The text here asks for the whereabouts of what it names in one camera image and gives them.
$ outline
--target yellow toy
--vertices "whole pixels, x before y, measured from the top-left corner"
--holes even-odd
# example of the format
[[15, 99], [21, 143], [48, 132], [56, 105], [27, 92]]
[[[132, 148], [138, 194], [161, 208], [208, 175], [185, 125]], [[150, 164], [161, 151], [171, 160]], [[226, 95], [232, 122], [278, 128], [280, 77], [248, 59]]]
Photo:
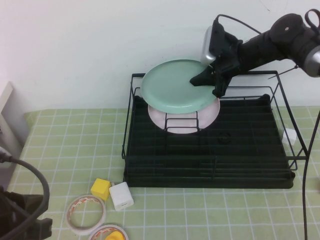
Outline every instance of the yellow toy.
[[112, 232], [105, 240], [125, 240], [124, 236], [119, 231]]
[[91, 188], [92, 195], [95, 195], [101, 198], [103, 201], [106, 201], [109, 197], [109, 188], [111, 183], [107, 180], [97, 178]]

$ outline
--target green checkered tablecloth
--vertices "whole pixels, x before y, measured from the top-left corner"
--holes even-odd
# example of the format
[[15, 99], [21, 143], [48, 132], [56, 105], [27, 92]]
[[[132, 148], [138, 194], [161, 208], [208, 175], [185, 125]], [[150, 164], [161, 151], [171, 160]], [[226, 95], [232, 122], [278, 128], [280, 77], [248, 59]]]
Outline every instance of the green checkered tablecloth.
[[[318, 109], [292, 108], [306, 143]], [[290, 128], [288, 113], [281, 111]], [[49, 208], [41, 218], [53, 219], [50, 239], [88, 239], [68, 229], [64, 212], [76, 197], [90, 192], [96, 178], [122, 181], [126, 113], [126, 109], [50, 109], [26, 114], [30, 134], [21, 158], [38, 168], [49, 183]], [[297, 142], [295, 150], [300, 148]], [[116, 212], [109, 198], [105, 222], [124, 228], [130, 240], [302, 240], [303, 166], [301, 161], [293, 188], [286, 190], [131, 188], [134, 205]], [[320, 239], [319, 173], [318, 131], [306, 184], [310, 240]], [[18, 166], [9, 190], [41, 194], [42, 186]], [[90, 225], [100, 215], [97, 206], [87, 204], [77, 208], [73, 220]]]

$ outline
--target masking tape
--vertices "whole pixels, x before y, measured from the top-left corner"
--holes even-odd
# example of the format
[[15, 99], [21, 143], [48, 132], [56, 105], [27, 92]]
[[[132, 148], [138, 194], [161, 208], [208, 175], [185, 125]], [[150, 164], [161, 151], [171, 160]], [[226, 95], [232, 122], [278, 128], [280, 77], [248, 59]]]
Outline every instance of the masking tape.
[[96, 240], [100, 235], [102, 235], [104, 233], [108, 233], [108, 232], [114, 232], [114, 231], [119, 231], [120, 233], [122, 233], [124, 240], [129, 240], [128, 235], [125, 232], [125, 230], [123, 230], [121, 227], [119, 227], [117, 225], [111, 225], [111, 224], [103, 225], [103, 226], [99, 227], [98, 229], [96, 229], [93, 233], [91, 233], [88, 240]]
[[[71, 215], [75, 211], [76, 207], [79, 206], [80, 204], [83, 204], [85, 202], [95, 202], [101, 205], [102, 207], [102, 216], [99, 222], [92, 226], [92, 227], [76, 227], [71, 223]], [[65, 213], [65, 218], [66, 218], [66, 223], [68, 227], [72, 230], [77, 235], [80, 236], [85, 236], [85, 235], [90, 235], [95, 229], [100, 227], [102, 224], [104, 224], [106, 220], [106, 206], [105, 203], [101, 200], [101, 198], [93, 196], [93, 195], [83, 195], [78, 198], [76, 198], [67, 208], [67, 211]]]

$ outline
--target white cube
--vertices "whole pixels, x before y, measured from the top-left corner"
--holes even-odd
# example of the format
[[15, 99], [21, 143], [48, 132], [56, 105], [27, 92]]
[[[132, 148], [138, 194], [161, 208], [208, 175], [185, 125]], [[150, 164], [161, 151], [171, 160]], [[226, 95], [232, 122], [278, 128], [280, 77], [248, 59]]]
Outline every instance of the white cube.
[[109, 192], [116, 211], [120, 211], [134, 204], [134, 200], [126, 182], [111, 186]]
[[282, 142], [284, 144], [289, 144], [288, 138], [290, 140], [291, 145], [294, 145], [297, 139], [297, 133], [294, 129], [291, 128], [286, 128], [285, 131], [283, 131], [283, 136], [282, 136]]

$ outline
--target cable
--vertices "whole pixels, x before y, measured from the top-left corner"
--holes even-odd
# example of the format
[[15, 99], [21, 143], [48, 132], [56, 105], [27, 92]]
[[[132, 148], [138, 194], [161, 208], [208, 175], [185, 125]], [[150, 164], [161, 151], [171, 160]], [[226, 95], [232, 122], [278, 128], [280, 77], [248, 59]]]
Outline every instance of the cable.
[[50, 189], [46, 178], [39, 172], [34, 166], [31, 164], [22, 161], [20, 159], [15, 159], [12, 156], [5, 154], [4, 152], [0, 151], [0, 163], [3, 162], [12, 162], [19, 165], [24, 166], [26, 169], [30, 170], [41, 182], [43, 188], [43, 198], [42, 202], [40, 203], [39, 207], [26, 219], [24, 220], [19, 226], [14, 228], [12, 231], [8, 232], [6, 235], [0, 237], [0, 240], [12, 240], [17, 235], [23, 233], [28, 227], [30, 227], [35, 220], [47, 209], [49, 198], [50, 198]]
[[[309, 18], [310, 12], [314, 12], [317, 15], [318, 20], [319, 20], [318, 26], [314, 25], [314, 23], [310, 20], [310, 18]], [[317, 9], [311, 9], [305, 13], [304, 19], [309, 24], [310, 28], [314, 31], [316, 36], [320, 35], [320, 11], [318, 11]]]
[[248, 24], [244, 23], [243, 21], [240, 21], [239, 19], [236, 19], [236, 18], [234, 18], [234, 17], [232, 17], [232, 16], [228, 16], [228, 15], [224, 15], [224, 14], [219, 14], [215, 19], [219, 21], [219, 17], [224, 17], [224, 18], [227, 18], [227, 19], [232, 19], [232, 20], [234, 20], [234, 21], [236, 21], [236, 22], [238, 22], [238, 23], [240, 23], [240, 24], [242, 24], [242, 25], [245, 25], [247, 28], [255, 31], [257, 34], [261, 34], [261, 32], [258, 31], [257, 29], [254, 29], [252, 26], [249, 26]]
[[305, 160], [304, 170], [303, 170], [303, 178], [302, 178], [302, 207], [303, 207], [303, 224], [304, 224], [304, 240], [308, 240], [308, 230], [307, 230], [307, 209], [306, 209], [306, 178], [307, 178], [307, 168], [309, 164], [309, 157], [311, 154], [312, 146], [314, 144], [314, 140], [317, 134], [317, 129], [320, 122], [320, 111], [315, 121], [311, 142], [309, 144], [307, 159]]

